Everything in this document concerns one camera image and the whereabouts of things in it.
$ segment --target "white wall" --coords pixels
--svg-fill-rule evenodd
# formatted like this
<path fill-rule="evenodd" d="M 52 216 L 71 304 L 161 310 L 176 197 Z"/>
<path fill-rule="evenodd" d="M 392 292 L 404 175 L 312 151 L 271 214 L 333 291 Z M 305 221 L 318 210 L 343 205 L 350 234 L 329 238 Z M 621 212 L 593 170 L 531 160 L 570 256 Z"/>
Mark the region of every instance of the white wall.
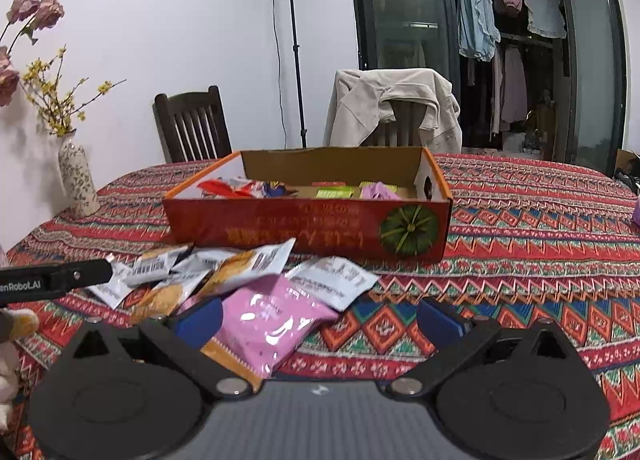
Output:
<path fill-rule="evenodd" d="M 620 0 L 625 23 L 627 100 L 624 149 L 640 153 L 640 1 Z"/>
<path fill-rule="evenodd" d="M 11 1 L 0 0 L 0 10 Z M 63 84 L 90 77 L 91 94 L 106 78 L 127 79 L 78 123 L 98 187 L 164 161 L 151 109 L 157 93 L 217 84 L 234 149 L 283 147 L 271 0 L 60 2 L 66 16 L 42 32 L 37 45 L 20 39 L 14 63 L 23 70 L 66 43 Z M 285 124 L 295 147 L 300 128 L 289 0 L 276 0 L 276 16 Z M 319 145 L 335 70 L 358 63 L 353 0 L 296 0 L 296 18 L 308 143 Z M 21 93 L 0 109 L 0 245 L 6 249 L 65 207 L 55 153 L 56 140 L 36 133 Z"/>

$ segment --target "beige jacket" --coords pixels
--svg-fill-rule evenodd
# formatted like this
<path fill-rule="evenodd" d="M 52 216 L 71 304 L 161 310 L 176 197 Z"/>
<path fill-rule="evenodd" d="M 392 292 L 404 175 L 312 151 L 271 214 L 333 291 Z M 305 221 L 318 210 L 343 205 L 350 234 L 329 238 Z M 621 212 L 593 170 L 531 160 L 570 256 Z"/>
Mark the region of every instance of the beige jacket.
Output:
<path fill-rule="evenodd" d="M 359 146 L 381 122 L 395 122 L 390 100 L 426 106 L 420 124 L 422 145 L 432 153 L 460 153 L 460 106 L 451 83 L 427 68 L 338 70 L 335 74 L 324 145 Z"/>

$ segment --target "chair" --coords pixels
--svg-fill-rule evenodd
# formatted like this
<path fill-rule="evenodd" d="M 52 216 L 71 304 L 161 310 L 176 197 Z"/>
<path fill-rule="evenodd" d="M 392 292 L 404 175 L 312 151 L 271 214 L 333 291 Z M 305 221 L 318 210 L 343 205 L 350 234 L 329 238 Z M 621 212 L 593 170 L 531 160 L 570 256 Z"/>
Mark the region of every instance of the chair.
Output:
<path fill-rule="evenodd" d="M 367 136 L 361 145 L 379 147 L 420 147 L 420 124 L 424 119 L 427 107 L 417 102 L 392 100 L 395 122 L 378 124 L 378 127 Z"/>
<path fill-rule="evenodd" d="M 156 96 L 155 112 L 172 162 L 222 158 L 231 153 L 217 86 L 206 93 Z"/>

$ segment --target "closet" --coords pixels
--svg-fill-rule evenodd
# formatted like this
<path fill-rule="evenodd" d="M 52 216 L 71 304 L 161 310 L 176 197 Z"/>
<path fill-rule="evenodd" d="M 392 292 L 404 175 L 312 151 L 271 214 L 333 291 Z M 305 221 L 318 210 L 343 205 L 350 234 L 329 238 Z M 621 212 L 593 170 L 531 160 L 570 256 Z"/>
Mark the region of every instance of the closet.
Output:
<path fill-rule="evenodd" d="M 612 173 L 622 146 L 618 0 L 354 0 L 360 68 L 433 68 L 460 106 L 463 152 Z"/>

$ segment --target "red tablecloth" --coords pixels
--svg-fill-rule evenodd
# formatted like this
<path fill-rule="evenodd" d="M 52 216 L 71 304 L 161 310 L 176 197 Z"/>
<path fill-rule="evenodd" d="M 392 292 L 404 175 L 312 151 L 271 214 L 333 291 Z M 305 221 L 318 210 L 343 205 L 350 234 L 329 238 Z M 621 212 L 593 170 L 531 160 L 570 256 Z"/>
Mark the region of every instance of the red tablecloth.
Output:
<path fill-rule="evenodd" d="M 334 325 L 311 335 L 284 374 L 389 379 L 433 351 L 418 332 L 415 304 L 448 300 L 463 315 L 526 327 L 538 317 L 561 325 L 606 394 L 612 427 L 598 456 L 635 458 L 640 448 L 640 231 L 635 198 L 603 175 L 577 167 L 482 156 L 438 157 L 456 198 L 446 256 L 436 265 L 364 263 L 380 274 L 369 295 Z M 13 265 L 114 253 L 130 260 L 168 233 L 163 193 L 205 163 L 166 165 L 126 175 L 100 191 L 102 208 L 67 212 L 9 252 Z M 89 292 L 24 303 L 40 330 L 22 339 L 21 394 L 9 440 L 22 460 L 41 458 L 26 425 L 28 396 L 86 316 L 127 325 L 145 289 L 111 311 Z"/>

